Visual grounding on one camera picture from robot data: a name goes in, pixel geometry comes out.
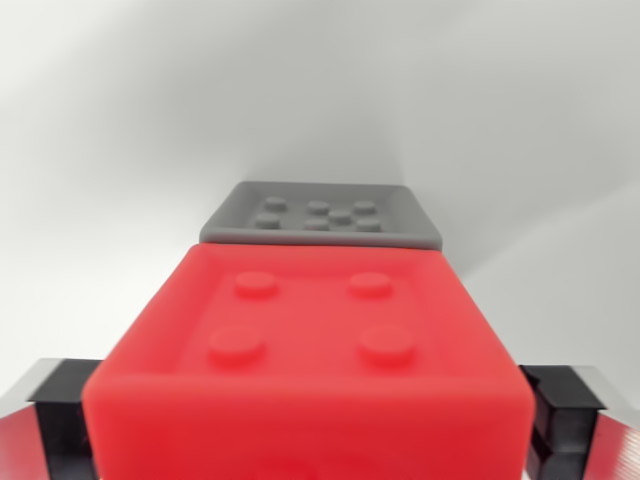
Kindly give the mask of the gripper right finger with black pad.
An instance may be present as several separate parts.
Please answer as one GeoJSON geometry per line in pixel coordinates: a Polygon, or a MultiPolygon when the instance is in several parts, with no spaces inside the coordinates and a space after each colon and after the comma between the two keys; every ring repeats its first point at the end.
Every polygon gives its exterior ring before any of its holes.
{"type": "Polygon", "coordinates": [[[522,365],[536,411],[531,479],[639,477],[639,410],[594,367],[522,365]]]}

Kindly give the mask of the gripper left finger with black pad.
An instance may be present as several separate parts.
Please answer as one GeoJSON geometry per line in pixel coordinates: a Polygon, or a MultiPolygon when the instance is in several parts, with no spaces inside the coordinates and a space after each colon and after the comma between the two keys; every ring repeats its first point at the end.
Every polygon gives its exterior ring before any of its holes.
{"type": "Polygon", "coordinates": [[[97,479],[81,393],[100,362],[38,360],[1,397],[3,479],[97,479]]]}

